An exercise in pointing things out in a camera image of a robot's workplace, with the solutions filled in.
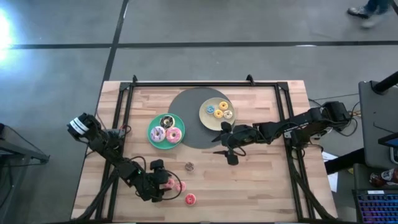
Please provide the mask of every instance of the person's foot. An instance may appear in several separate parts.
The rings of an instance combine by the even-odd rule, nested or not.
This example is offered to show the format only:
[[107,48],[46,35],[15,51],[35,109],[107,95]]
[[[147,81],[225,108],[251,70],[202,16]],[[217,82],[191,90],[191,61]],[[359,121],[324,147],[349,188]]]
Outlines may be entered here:
[[371,16],[369,19],[366,19],[366,21],[364,21],[361,25],[362,28],[364,29],[370,29],[372,27],[374,27],[375,25],[377,25],[378,23],[380,23],[381,21],[384,20],[384,18],[386,18],[387,14],[375,14],[373,16]]
[[352,16],[357,16],[360,17],[362,19],[369,19],[369,17],[371,17],[371,13],[369,13],[368,11],[366,11],[366,9],[361,6],[361,7],[351,7],[347,10],[347,13],[352,15]]

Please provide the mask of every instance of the wooden tabletop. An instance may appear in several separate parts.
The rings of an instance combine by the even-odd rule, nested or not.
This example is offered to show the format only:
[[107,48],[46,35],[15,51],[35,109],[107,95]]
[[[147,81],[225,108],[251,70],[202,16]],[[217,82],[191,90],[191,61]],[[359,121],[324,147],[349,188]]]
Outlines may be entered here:
[[[288,81],[294,113],[306,112],[309,107],[303,81]],[[118,97],[120,82],[105,82],[98,105],[98,114],[110,128]],[[212,154],[224,150],[194,149],[179,144],[171,150],[154,148],[146,137],[149,123],[157,115],[167,113],[172,100],[189,87],[134,88],[124,157],[144,156],[147,165],[163,159],[165,167],[175,172],[187,184],[187,190],[171,201],[143,202],[135,189],[119,181],[114,222],[291,222],[297,221],[286,154],[282,138],[271,145],[245,146],[246,157],[239,165],[229,166],[224,156]],[[216,87],[225,94],[236,110],[236,124],[279,121],[275,91],[271,87]],[[123,119],[126,96],[122,105]],[[288,117],[284,101],[285,116]],[[306,148],[304,157],[311,191],[319,202],[336,217],[336,208],[330,191],[322,155],[317,147]],[[186,162],[195,164],[193,173],[185,171]],[[104,159],[90,154],[84,163],[76,195],[72,218],[78,217],[94,199],[100,189]],[[172,197],[177,191],[166,192]],[[197,203],[185,205],[186,194],[195,194]],[[301,194],[304,214],[305,200]],[[107,201],[104,217],[107,212]]]

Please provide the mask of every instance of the green plate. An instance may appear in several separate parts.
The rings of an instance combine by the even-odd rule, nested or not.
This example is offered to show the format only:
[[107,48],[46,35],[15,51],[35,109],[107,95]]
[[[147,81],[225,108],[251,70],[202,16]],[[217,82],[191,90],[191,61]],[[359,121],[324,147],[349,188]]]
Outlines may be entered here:
[[161,142],[154,142],[150,138],[150,131],[152,130],[152,128],[154,128],[156,126],[160,126],[160,119],[162,119],[166,115],[172,116],[174,118],[174,120],[175,120],[174,127],[179,128],[182,133],[181,140],[184,138],[184,135],[185,135],[185,125],[184,125],[184,122],[182,122],[180,117],[178,117],[175,114],[170,114],[170,113],[158,115],[155,119],[153,119],[150,122],[150,124],[148,126],[148,130],[147,130],[147,137],[148,137],[149,142],[158,149],[171,149],[171,148],[175,147],[176,145],[180,144],[180,142],[181,142],[181,140],[180,140],[178,143],[173,144],[173,143],[168,142],[168,140],[166,140],[166,138]]

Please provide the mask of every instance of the yellow plate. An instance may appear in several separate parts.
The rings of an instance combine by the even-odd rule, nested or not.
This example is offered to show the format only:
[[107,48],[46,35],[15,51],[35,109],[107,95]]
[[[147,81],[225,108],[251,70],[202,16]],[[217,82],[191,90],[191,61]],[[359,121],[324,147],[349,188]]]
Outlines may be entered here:
[[[232,112],[232,118],[231,119],[226,119],[224,117],[222,118],[216,118],[214,116],[214,114],[209,114],[206,112],[206,108],[207,106],[213,105],[215,110],[219,109],[219,104],[225,101],[228,104],[228,109]],[[202,122],[202,124],[204,126],[206,126],[206,128],[214,130],[214,131],[221,131],[221,122],[226,121],[229,124],[233,124],[235,122],[235,117],[236,117],[236,113],[235,113],[235,109],[232,105],[231,102],[229,102],[226,99],[222,99],[222,98],[211,98],[206,100],[199,109],[199,118],[200,121]]]

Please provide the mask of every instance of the keyboard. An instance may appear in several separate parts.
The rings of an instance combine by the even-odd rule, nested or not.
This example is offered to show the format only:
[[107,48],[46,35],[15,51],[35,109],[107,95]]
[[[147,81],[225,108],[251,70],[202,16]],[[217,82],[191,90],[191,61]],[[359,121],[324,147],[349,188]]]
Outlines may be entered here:
[[363,223],[398,223],[398,190],[353,190],[356,213]]

